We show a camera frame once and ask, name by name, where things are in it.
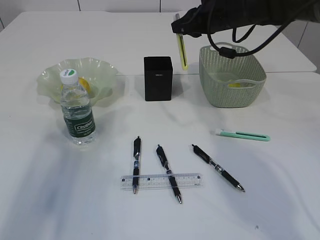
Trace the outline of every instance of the bottle label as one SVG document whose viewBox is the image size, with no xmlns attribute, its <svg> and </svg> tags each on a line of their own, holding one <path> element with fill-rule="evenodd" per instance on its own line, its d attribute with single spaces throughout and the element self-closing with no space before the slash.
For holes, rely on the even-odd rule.
<svg viewBox="0 0 320 240">
<path fill-rule="evenodd" d="M 84 138 L 96 129 L 94 116 L 92 111 L 90 114 L 82 119 L 68 119 L 64 118 L 66 127 L 68 128 L 69 134 L 75 138 Z"/>
</svg>

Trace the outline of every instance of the pen grip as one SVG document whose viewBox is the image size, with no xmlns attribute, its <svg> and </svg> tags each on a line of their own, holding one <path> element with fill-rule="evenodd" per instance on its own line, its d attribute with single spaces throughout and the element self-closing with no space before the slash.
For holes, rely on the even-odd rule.
<svg viewBox="0 0 320 240">
<path fill-rule="evenodd" d="M 133 175 L 136 177 L 132 178 L 132 186 L 139 185 L 139 177 L 137 177 L 137 175 L 139 175 L 139 168 L 133 169 Z"/>
<path fill-rule="evenodd" d="M 176 182 L 176 178 L 174 176 L 170 176 L 169 177 L 169 182 L 170 182 L 170 185 L 172 187 L 172 190 L 173 190 L 173 193 L 174 193 L 174 196 L 178 196 L 180 195 L 180 191 L 179 191 L 179 188 L 178 188 L 178 185 L 177 185 L 177 182 Z"/>
<path fill-rule="evenodd" d="M 221 175 L 229 181 L 235 188 L 238 186 L 239 182 L 235 180 L 226 170 L 221 172 Z"/>
</svg>

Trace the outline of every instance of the ruler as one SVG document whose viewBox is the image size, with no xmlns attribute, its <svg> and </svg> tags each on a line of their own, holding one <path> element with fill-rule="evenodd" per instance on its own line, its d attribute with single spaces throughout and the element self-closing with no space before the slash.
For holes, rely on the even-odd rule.
<svg viewBox="0 0 320 240">
<path fill-rule="evenodd" d="M 128 175 L 121 177 L 120 188 L 132 191 L 133 177 L 139 177 L 139 190 L 148 189 L 170 189 L 171 185 L 168 177 L 174 176 L 179 188 L 197 188 L 203 186 L 202 175 L 200 173 L 180 173 L 180 174 L 156 174 L 156 175 Z"/>
</svg>

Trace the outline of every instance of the green plastic basket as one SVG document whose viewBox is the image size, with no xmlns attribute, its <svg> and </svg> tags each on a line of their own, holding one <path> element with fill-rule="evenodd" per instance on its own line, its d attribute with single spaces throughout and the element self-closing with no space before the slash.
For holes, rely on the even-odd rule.
<svg viewBox="0 0 320 240">
<path fill-rule="evenodd" d="M 242 46 L 228 45 L 238 53 L 248 52 Z M 253 56 L 229 59 L 211 46 L 200 49 L 199 73 L 208 101 L 218 108 L 243 108 L 254 102 L 266 81 L 266 72 Z"/>
</svg>

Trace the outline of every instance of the bottle cap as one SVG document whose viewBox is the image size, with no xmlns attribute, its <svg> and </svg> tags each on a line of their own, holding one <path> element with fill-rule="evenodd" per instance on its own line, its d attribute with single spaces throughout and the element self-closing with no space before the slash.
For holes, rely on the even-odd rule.
<svg viewBox="0 0 320 240">
<path fill-rule="evenodd" d="M 78 73 L 74 69 L 65 69 L 60 72 L 60 79 L 63 84 L 75 84 L 78 82 Z"/>
</svg>

